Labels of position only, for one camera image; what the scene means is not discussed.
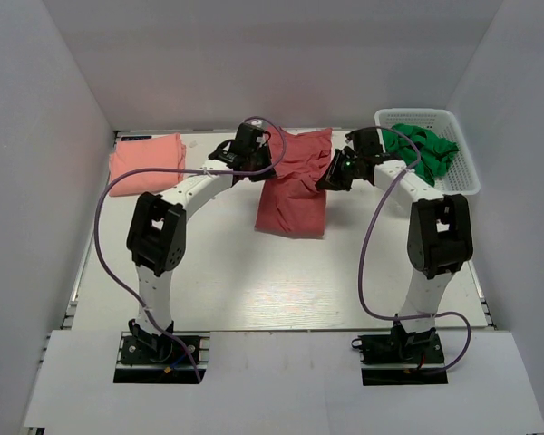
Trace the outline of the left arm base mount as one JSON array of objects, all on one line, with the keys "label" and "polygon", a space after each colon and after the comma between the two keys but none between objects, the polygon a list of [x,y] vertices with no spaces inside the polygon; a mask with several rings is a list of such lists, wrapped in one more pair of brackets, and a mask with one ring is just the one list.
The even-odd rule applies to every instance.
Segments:
[{"label": "left arm base mount", "polygon": [[115,384],[199,384],[209,362],[209,335],[183,333],[176,341],[143,331],[133,319],[121,334]]}]

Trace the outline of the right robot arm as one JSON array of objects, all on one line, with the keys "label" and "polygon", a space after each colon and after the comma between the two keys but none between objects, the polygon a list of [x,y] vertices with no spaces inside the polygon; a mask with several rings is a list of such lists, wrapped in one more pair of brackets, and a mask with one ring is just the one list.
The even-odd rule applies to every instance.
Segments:
[{"label": "right robot arm", "polygon": [[394,199],[409,214],[407,255],[413,273],[400,312],[391,322],[403,330],[391,339],[393,354],[409,362],[421,354],[424,341],[434,333],[443,294],[473,254],[469,203],[462,194],[448,195],[429,185],[417,173],[423,146],[396,128],[390,132],[413,155],[409,159],[381,144],[378,128],[346,133],[346,145],[335,150],[319,190],[348,191],[364,180]]}]

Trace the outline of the red t-shirt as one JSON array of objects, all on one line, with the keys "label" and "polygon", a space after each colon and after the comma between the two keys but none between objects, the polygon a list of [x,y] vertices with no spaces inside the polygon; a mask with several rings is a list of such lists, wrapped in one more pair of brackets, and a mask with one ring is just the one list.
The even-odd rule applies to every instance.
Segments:
[{"label": "red t-shirt", "polygon": [[332,159],[330,128],[291,134],[270,130],[277,175],[261,191],[255,230],[286,237],[320,238],[325,233],[326,192],[316,183]]}]

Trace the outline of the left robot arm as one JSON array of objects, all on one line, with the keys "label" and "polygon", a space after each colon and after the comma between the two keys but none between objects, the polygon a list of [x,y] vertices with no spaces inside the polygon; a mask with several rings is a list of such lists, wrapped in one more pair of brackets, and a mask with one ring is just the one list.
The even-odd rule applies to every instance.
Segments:
[{"label": "left robot arm", "polygon": [[260,181],[276,176],[268,146],[271,134],[253,123],[239,125],[236,136],[218,145],[197,175],[189,175],[161,194],[145,192],[137,200],[127,236],[136,266],[138,295],[144,305],[130,322],[131,334],[153,361],[173,351],[170,290],[173,270],[184,257],[187,223],[219,193],[247,177]]}]

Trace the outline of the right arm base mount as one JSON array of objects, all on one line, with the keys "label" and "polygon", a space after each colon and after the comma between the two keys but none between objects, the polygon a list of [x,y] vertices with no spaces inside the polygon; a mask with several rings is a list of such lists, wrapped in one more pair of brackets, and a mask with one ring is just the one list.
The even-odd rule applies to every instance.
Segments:
[{"label": "right arm base mount", "polygon": [[351,342],[360,353],[364,386],[444,385],[448,382],[440,336],[432,328],[408,333],[399,322],[390,332],[359,335]]}]

